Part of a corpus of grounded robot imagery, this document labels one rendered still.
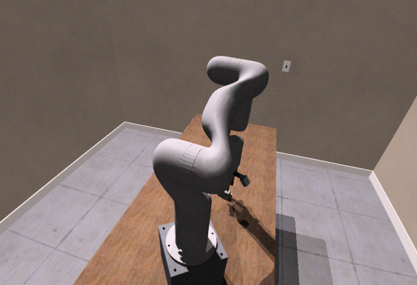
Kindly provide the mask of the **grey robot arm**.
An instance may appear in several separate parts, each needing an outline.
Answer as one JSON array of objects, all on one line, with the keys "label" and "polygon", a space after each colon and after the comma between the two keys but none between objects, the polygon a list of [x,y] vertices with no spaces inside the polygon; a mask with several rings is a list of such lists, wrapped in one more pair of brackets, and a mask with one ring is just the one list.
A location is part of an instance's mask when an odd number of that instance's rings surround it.
[{"label": "grey robot arm", "polygon": [[157,146],[152,160],[157,179],[175,202],[175,224],[167,233],[166,248],[183,265],[202,264],[215,252],[217,237],[209,226],[211,194],[225,192],[233,175],[244,187],[251,182],[247,175],[233,173],[240,165],[244,139],[230,132],[247,128],[253,98],[269,80],[263,64],[226,56],[212,58],[207,74],[224,86],[212,94],[202,114],[202,127],[212,145],[167,139]]}]

